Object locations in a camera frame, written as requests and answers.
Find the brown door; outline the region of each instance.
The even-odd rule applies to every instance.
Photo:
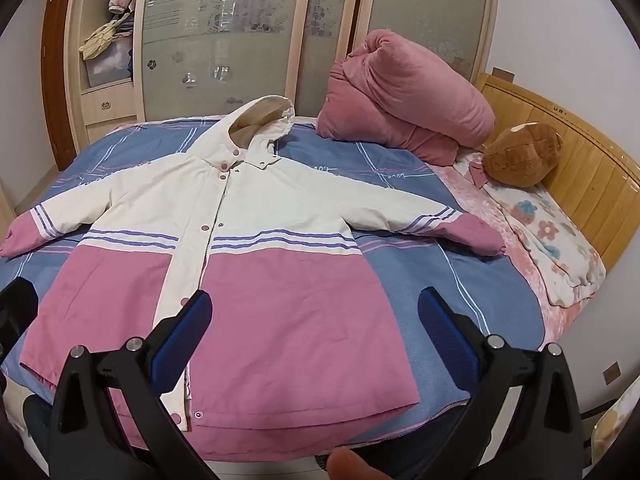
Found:
[[[42,101],[47,130],[56,164],[65,170],[76,158],[66,111],[65,70],[63,62],[66,4],[69,0],[47,0],[42,25]]]

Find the human thumb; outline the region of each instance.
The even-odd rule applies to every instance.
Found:
[[[373,469],[346,447],[340,447],[331,453],[326,471],[331,480],[391,480],[391,477]]]

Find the glass panel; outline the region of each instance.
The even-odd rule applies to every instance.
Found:
[[[296,0],[146,0],[147,121],[229,113],[284,94]]]
[[[296,113],[317,117],[334,64],[344,0],[309,0],[300,57]]]
[[[369,30],[390,28],[471,78],[486,0],[373,0]]]

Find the white wall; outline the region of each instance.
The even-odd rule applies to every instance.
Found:
[[[640,50],[609,0],[499,0],[487,71],[497,66],[596,126],[640,161]],[[563,337],[583,409],[640,373],[640,235]],[[614,361],[623,377],[608,388]]]
[[[55,164],[40,80],[46,2],[23,0],[0,36],[0,182],[12,207]]]

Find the silver bolt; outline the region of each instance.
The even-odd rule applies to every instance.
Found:
[[[74,359],[79,358],[82,354],[84,354],[84,347],[82,345],[74,346],[71,349],[71,352],[69,352],[69,355],[71,355],[71,357],[73,357]]]
[[[127,350],[130,352],[140,350],[142,348],[142,343],[143,341],[139,337],[132,337],[127,341]]]
[[[559,356],[562,354],[562,347],[558,343],[549,343],[546,349],[551,355]]]
[[[491,334],[486,341],[489,343],[489,346],[495,350],[504,346],[504,339],[499,335]]]

